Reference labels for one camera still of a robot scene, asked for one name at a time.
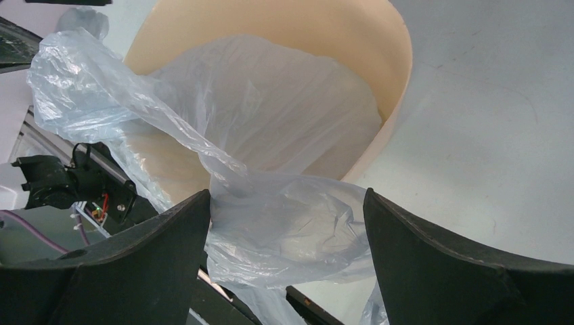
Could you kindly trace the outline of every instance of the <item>plastic bag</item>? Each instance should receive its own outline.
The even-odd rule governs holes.
[[[359,325],[389,325],[378,283],[375,283],[371,297],[367,300]]]
[[[71,8],[64,12],[56,25],[56,32],[84,28],[100,41],[106,37],[110,30],[108,17],[90,7]]]
[[[207,170],[212,279],[284,288],[373,274],[365,190],[296,175],[340,177],[380,127],[369,87],[333,59],[242,35],[191,49],[143,77],[77,28],[41,42],[28,83],[40,127],[103,141],[159,211],[179,202],[175,194],[201,189],[190,178],[202,177],[188,172]],[[142,153],[145,144],[157,148]],[[159,154],[166,146],[180,156]],[[152,173],[154,159],[167,163]],[[245,303],[257,307],[263,293],[254,289]]]
[[[286,300],[287,291],[261,289],[245,284],[222,283],[241,299],[262,324],[301,324],[305,321]]]

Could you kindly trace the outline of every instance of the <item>beige bin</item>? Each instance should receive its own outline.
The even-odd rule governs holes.
[[[355,181],[387,144],[412,68],[405,22],[387,0],[158,0],[125,58],[149,74],[213,39],[252,34],[337,59],[372,88],[386,121],[344,181]]]

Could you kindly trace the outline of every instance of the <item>black mechanical part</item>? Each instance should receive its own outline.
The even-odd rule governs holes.
[[[42,38],[0,17],[0,73],[27,69]]]
[[[111,5],[112,0],[26,0],[27,3],[49,3],[53,5]]]
[[[30,192],[25,209],[49,205],[68,209],[74,202],[99,198],[104,190],[104,174],[99,169],[70,169],[54,156],[21,157],[12,164],[20,167]]]
[[[373,189],[363,209],[392,325],[574,324],[574,266],[479,244]]]
[[[309,324],[343,325],[342,322],[292,286],[287,287],[287,301]]]
[[[207,324],[261,325],[260,321],[239,299],[234,297],[233,302],[229,302],[212,286],[200,279],[195,282],[194,296],[190,307]]]
[[[209,202],[204,190],[57,260],[0,267],[0,324],[185,324]]]
[[[104,176],[104,191],[108,195],[108,218],[104,229],[111,235],[115,235],[125,229],[157,214],[150,201],[137,195],[135,184],[131,180],[122,182],[109,174],[91,158],[85,158],[86,154],[80,151],[75,153],[79,162],[85,161],[85,168],[100,170]],[[96,202],[100,207],[104,206],[104,197],[100,194],[89,202]]]

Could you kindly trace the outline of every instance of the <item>purple cable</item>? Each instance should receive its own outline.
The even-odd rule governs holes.
[[[31,225],[29,222],[24,220],[21,216],[15,214],[12,211],[8,211],[8,210],[0,210],[0,211],[2,212],[2,214],[0,215],[1,220],[3,220],[2,215],[9,217],[9,218],[13,219],[14,221],[18,222],[24,228],[26,228],[29,232],[31,232],[39,240],[44,242],[44,244],[50,246],[51,248],[57,250],[58,252],[60,252],[62,254],[66,254],[67,252],[69,252],[64,247],[62,247],[62,246],[56,244],[55,242],[53,242],[52,240],[50,240],[50,238],[44,236],[44,234],[42,234],[38,229],[34,228],[33,225]]]
[[[89,246],[88,236],[86,235],[86,231],[84,230],[84,224],[82,223],[82,218],[80,215],[76,214],[76,222],[78,223],[78,230],[80,230],[80,235],[82,235],[82,240],[86,246]]]

